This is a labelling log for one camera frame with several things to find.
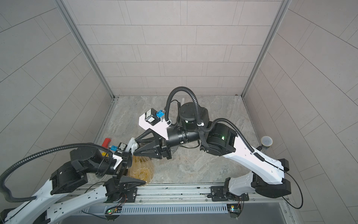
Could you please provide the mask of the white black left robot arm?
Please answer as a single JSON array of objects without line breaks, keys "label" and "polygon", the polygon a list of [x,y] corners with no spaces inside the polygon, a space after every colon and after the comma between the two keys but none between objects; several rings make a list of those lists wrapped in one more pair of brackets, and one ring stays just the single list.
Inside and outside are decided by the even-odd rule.
[{"label": "white black left robot arm", "polygon": [[[47,182],[31,197],[16,198],[5,186],[5,180],[21,166],[44,155],[70,149],[70,161],[58,168]],[[52,224],[71,216],[97,203],[119,202],[132,189],[145,185],[140,179],[125,176],[131,165],[131,153],[114,153],[93,143],[76,143],[43,150],[28,156],[1,175],[1,193],[11,203],[20,203],[4,217],[5,224]],[[94,190],[73,199],[59,202],[60,199],[87,184],[88,173],[99,177],[112,177]]]}]

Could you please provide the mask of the black spray nozzle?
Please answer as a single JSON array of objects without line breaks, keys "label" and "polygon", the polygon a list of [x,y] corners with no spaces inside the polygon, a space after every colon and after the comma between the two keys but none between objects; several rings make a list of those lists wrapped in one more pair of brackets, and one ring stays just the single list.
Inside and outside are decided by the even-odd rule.
[{"label": "black spray nozzle", "polygon": [[131,153],[133,155],[138,148],[139,144],[135,141],[135,138],[131,138],[127,144],[125,152]]}]

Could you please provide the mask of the orange translucent spray bottle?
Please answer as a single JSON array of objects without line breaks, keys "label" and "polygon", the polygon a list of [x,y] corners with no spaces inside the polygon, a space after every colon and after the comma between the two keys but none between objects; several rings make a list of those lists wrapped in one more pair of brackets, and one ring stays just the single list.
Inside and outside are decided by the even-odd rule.
[{"label": "orange translucent spray bottle", "polygon": [[149,157],[133,156],[128,176],[145,181],[149,184],[154,177],[154,164]]}]

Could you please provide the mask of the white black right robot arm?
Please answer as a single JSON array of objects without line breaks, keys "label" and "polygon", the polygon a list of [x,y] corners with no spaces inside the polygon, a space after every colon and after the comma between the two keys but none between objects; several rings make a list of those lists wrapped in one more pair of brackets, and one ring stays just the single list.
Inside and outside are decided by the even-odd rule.
[{"label": "white black right robot arm", "polygon": [[201,134],[196,123],[193,102],[185,103],[178,109],[177,125],[165,120],[166,113],[150,109],[139,118],[139,126],[145,132],[136,138],[141,144],[134,150],[135,156],[162,159],[172,158],[172,149],[197,141],[200,149],[208,154],[223,156],[250,169],[250,173],[238,178],[225,180],[223,195],[240,196],[244,193],[258,193],[268,198],[279,198],[291,194],[291,182],[285,179],[289,171],[286,159],[272,159],[252,147],[239,129],[229,127],[228,121],[209,120],[208,110],[199,107],[201,127],[208,132]]}]

